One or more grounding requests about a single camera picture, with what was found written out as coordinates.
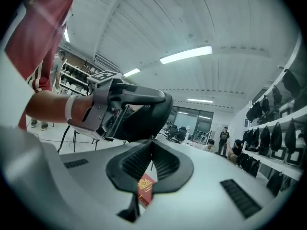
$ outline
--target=sneaker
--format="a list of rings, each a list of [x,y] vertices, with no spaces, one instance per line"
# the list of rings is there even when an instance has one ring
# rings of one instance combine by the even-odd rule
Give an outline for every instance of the sneaker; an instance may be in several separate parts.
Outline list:
[[[41,126],[40,129],[44,131],[44,130],[46,130],[47,128],[48,128],[48,124],[42,124],[42,126]]]
[[[37,120],[31,120],[31,127],[32,128],[35,128],[36,127],[36,125],[37,125]]]

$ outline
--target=white strap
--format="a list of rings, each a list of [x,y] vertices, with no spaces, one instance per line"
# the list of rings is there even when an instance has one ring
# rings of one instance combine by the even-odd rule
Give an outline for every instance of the white strap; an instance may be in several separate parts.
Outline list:
[[[72,109],[72,105],[73,102],[75,101],[75,99],[78,97],[78,95],[74,94],[71,97],[68,98],[66,105],[65,105],[65,118],[68,121],[69,119],[71,119],[71,109]]]

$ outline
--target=gold emblem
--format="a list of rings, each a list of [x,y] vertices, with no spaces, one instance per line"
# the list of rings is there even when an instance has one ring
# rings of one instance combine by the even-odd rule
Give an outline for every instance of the gold emblem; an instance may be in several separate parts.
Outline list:
[[[138,183],[138,187],[139,189],[144,189],[149,187],[152,184],[151,181],[147,180],[147,179],[140,179],[139,183]]]

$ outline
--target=red sleeve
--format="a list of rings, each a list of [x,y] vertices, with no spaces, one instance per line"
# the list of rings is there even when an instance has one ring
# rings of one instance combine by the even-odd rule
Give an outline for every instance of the red sleeve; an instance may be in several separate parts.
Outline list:
[[[26,15],[10,37],[5,51],[13,65],[27,79],[36,70],[32,87],[49,89],[54,53],[62,34],[62,24],[73,0],[30,0]]]

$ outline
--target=ceiling light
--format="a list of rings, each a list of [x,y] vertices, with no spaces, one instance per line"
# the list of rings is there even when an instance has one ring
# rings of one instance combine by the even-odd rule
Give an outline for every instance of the ceiling light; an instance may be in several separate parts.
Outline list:
[[[126,74],[124,74],[124,77],[128,77],[128,76],[130,76],[130,75],[132,75],[132,74],[135,74],[135,73],[138,73],[138,72],[140,72],[140,70],[139,69],[133,69],[132,71],[129,71],[129,72],[127,72]]]
[[[198,117],[202,117],[202,118],[206,118],[206,119],[211,119],[211,118],[209,118],[209,117],[204,117],[204,116],[198,116]]]
[[[205,46],[205,47],[183,51],[181,53],[177,53],[171,56],[167,56],[167,57],[161,58],[160,61],[162,64],[167,64],[167,63],[170,63],[176,60],[180,60],[180,59],[186,59],[186,58],[191,58],[195,56],[203,56],[203,55],[210,55],[210,54],[212,54],[212,47]]]
[[[67,28],[65,28],[64,36],[65,36],[66,42],[70,43],[68,33],[67,33]]]
[[[213,101],[207,101],[207,100],[197,100],[197,99],[188,99],[190,102],[207,102],[207,103],[213,103]]]

